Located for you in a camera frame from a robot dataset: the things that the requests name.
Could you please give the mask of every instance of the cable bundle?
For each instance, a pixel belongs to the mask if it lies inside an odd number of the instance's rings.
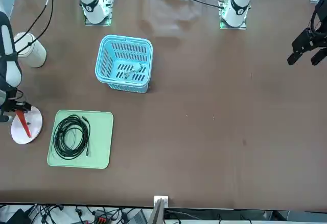
[[[84,116],[82,116],[82,119],[77,115],[70,115],[56,126],[53,134],[53,146],[60,158],[65,160],[75,159],[80,156],[85,149],[86,155],[88,156],[91,126]],[[65,143],[65,137],[70,130],[78,130],[82,133],[82,138],[75,148],[69,147]]]

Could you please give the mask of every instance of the white circular plate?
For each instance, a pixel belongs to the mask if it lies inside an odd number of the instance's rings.
[[[26,123],[31,133],[31,138],[27,136],[21,122],[16,115],[11,124],[11,137],[18,144],[27,144],[33,141],[42,128],[42,115],[36,107],[32,107],[31,111],[24,114]]]

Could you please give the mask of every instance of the table surface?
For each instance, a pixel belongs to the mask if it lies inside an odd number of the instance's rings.
[[[14,33],[45,0],[16,0]],[[19,88],[43,114],[28,145],[1,125],[0,201],[325,210],[327,63],[287,64],[309,0],[252,0],[245,31],[219,29],[218,10],[189,0],[116,0],[110,27],[86,27],[78,0],[55,0],[42,68],[21,65]],[[32,30],[44,28],[50,6]],[[115,91],[95,76],[107,34],[149,39],[148,93]],[[105,170],[46,162],[60,109],[110,111]]]

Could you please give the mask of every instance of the white cup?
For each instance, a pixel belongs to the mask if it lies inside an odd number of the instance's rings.
[[[19,39],[23,34],[24,33],[16,34],[14,41]],[[20,51],[33,40],[35,40],[34,35],[27,33],[21,40],[15,43],[16,51]],[[18,54],[18,59],[30,67],[41,67],[46,59],[46,50],[40,41],[36,40],[33,44],[31,44],[31,46],[27,47]]]

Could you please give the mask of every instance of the basket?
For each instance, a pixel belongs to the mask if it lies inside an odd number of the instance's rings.
[[[152,59],[153,47],[148,40],[107,35],[100,43],[96,76],[112,89],[145,93]]]

